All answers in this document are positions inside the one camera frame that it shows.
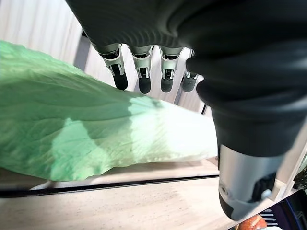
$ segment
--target orange object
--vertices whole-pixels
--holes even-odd
[[[266,222],[260,215],[255,215],[239,224],[237,230],[257,230],[267,226]]]

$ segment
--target robotic hand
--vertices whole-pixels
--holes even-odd
[[[193,49],[185,81],[205,77],[197,92],[213,109],[225,214],[239,220],[271,194],[307,114],[307,1],[67,3],[119,89],[127,87],[121,43],[130,47],[143,93],[150,90],[152,45],[160,45],[164,92],[182,47]]]

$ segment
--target wooden table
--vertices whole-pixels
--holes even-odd
[[[267,199],[254,213],[275,202]],[[2,230],[225,230],[218,178],[0,199]]]
[[[218,173],[215,159],[115,168],[82,182],[53,187],[178,178]],[[18,187],[41,179],[2,170],[0,183]],[[252,214],[278,202],[267,199]],[[218,178],[0,199],[1,230],[182,229],[225,230],[237,224],[220,206]]]

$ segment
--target black rubber sleeve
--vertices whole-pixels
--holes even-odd
[[[219,145],[286,153],[307,114],[307,1],[215,1],[178,27]]]

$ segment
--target white panel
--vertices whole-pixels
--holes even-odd
[[[65,0],[2,0],[0,39],[73,63],[82,28]]]

